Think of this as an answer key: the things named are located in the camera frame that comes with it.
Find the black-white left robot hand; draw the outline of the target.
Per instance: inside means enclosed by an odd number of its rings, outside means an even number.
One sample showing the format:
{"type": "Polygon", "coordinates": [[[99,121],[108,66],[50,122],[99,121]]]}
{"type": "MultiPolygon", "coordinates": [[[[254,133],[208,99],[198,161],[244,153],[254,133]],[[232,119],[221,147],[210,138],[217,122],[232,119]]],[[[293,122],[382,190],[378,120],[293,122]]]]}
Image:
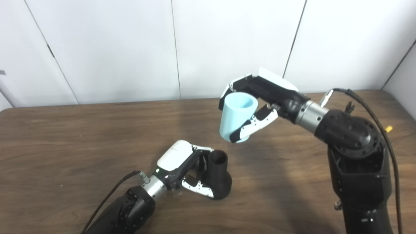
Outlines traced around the black-white left robot hand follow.
{"type": "Polygon", "coordinates": [[[156,199],[165,191],[179,192],[183,188],[213,199],[212,188],[201,180],[208,156],[213,151],[213,148],[178,140],[157,161],[150,177],[153,188],[147,188],[147,191],[156,199]]]}

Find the black-white right robot hand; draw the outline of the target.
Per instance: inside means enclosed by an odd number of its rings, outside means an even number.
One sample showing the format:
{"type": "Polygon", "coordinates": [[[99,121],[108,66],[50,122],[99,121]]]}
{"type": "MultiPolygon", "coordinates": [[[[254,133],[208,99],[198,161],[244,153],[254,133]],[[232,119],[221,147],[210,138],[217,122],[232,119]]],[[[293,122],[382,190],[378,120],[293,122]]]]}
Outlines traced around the black-white right robot hand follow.
{"type": "Polygon", "coordinates": [[[289,81],[260,68],[258,75],[248,74],[226,86],[218,105],[222,111],[220,136],[240,143],[278,117],[295,124],[308,101],[289,81]]]}

